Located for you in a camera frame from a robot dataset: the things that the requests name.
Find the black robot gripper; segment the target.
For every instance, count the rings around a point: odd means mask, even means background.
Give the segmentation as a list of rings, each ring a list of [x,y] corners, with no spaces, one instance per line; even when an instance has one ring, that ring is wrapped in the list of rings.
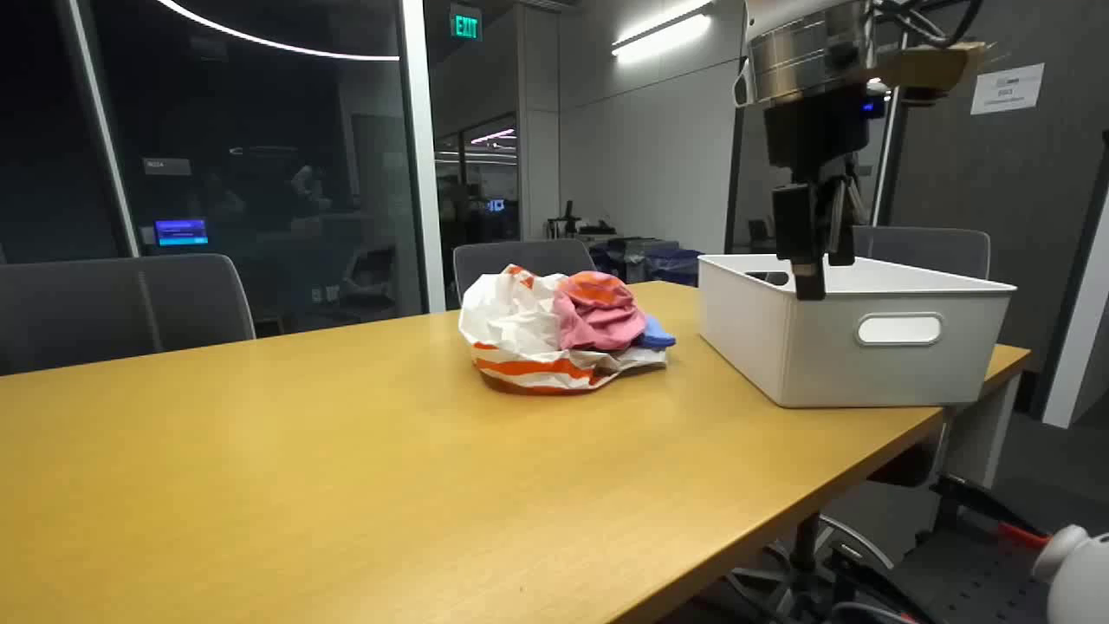
[[[812,181],[826,163],[866,145],[861,94],[817,94],[767,113],[769,163]],[[786,187],[773,193],[777,256],[794,261],[799,301],[826,297],[826,267],[853,261],[853,181]]]

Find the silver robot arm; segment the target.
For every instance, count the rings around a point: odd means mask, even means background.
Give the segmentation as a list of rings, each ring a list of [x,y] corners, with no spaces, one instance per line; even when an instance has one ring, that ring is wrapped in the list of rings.
[[[773,225],[799,301],[826,294],[826,267],[853,261],[862,51],[862,0],[745,0],[742,105],[761,114],[767,155],[790,173]]]

